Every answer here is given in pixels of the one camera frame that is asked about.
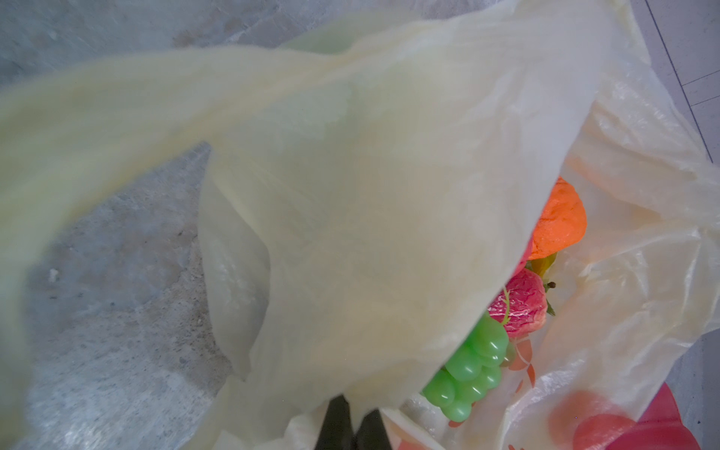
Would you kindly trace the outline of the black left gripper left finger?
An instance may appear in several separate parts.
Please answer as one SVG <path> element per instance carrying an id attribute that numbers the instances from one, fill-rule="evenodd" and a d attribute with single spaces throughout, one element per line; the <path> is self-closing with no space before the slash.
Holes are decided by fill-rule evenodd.
<path id="1" fill-rule="evenodd" d="M 350 416 L 350 405 L 343 396 L 335 397 L 328 404 L 324 422 L 315 450 L 352 450 L 354 430 Z"/>

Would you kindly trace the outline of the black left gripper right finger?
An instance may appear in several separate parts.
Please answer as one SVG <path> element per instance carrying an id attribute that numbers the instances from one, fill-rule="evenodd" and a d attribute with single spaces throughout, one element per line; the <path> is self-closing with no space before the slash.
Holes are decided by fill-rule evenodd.
<path id="1" fill-rule="evenodd" d="M 379 410 L 374 410 L 363 419 L 354 436 L 356 450 L 392 450 L 383 418 Z"/>

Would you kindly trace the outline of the cream plastic fruit-print bag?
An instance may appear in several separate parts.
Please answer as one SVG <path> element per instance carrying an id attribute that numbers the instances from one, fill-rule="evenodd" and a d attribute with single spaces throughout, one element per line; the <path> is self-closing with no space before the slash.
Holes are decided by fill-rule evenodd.
<path id="1" fill-rule="evenodd" d="M 603 448 L 719 326 L 719 170 L 626 1 L 342 18 L 275 49 L 103 58 L 1 94 L 1 446 L 30 431 L 24 291 L 54 238 L 199 144 L 198 244 L 232 373 L 189 449 L 350 429 L 436 449 Z M 457 429 L 420 390 L 510 279 L 564 177 L 589 228 L 555 262 L 535 382 Z"/>

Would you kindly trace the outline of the red flower-shaped plastic plate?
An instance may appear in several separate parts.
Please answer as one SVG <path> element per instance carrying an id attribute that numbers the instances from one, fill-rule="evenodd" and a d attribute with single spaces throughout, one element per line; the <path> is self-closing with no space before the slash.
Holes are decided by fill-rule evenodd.
<path id="1" fill-rule="evenodd" d="M 699 449 L 663 384 L 634 420 L 617 404 L 588 390 L 565 397 L 549 414 L 549 436 L 560 449 Z"/>

